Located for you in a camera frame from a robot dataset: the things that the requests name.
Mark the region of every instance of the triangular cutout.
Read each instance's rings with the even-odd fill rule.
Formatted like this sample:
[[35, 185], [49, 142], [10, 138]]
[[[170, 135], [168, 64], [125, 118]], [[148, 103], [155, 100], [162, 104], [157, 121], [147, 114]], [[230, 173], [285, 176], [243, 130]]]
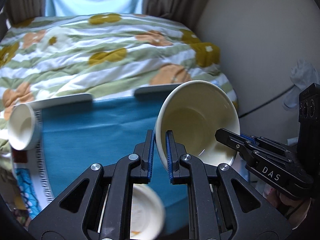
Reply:
[[244, 213], [260, 207], [260, 202], [238, 180], [232, 179], [231, 183]]
[[73, 191], [69, 193], [68, 196], [65, 197], [64, 200], [60, 202], [59, 206], [72, 213], [77, 213], [88, 184], [88, 179], [83, 180]]

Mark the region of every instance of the blue printed pattern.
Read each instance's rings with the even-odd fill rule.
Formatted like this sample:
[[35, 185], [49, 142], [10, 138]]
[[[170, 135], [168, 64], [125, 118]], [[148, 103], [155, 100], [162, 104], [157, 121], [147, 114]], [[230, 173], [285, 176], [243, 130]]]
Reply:
[[18, 186], [21, 191], [21, 197], [28, 209], [30, 218], [33, 219], [41, 212], [41, 208], [33, 188], [29, 170], [17, 168], [15, 171], [18, 179]]

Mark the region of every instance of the camera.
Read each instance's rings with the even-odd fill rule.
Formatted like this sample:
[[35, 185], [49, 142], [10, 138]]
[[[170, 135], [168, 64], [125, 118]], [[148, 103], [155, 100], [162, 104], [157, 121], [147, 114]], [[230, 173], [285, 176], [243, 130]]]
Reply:
[[297, 156], [304, 170], [317, 177], [320, 172], [320, 85], [313, 83], [300, 93], [299, 123]]

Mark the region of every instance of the white flower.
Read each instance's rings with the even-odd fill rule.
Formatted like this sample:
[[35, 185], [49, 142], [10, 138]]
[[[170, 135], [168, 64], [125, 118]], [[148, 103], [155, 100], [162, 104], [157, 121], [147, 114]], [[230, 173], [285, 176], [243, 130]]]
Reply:
[[205, 47], [205, 50], [206, 50], [207, 52], [211, 52], [211, 51], [213, 51], [213, 48], [212, 48], [211, 46], [206, 46], [206, 47]]
[[68, 37], [72, 30], [69, 28], [53, 27], [46, 31], [42, 40], [37, 44], [37, 49], [47, 54], [53, 54], [70, 49], [72, 39]]

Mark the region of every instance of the camera lens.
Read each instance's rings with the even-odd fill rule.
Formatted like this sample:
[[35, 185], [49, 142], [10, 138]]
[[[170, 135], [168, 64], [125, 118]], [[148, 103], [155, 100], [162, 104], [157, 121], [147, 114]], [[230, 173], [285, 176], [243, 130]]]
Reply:
[[305, 101], [303, 104], [303, 115], [304, 115], [304, 117], [308, 116], [308, 102], [307, 101]]
[[311, 102], [310, 102], [310, 117], [313, 117], [315, 113], [315, 103], [313, 101], [313, 99], [311, 99]]
[[303, 110], [303, 106], [302, 106], [302, 103], [300, 103], [300, 106], [299, 106], [299, 115], [302, 115], [302, 110]]

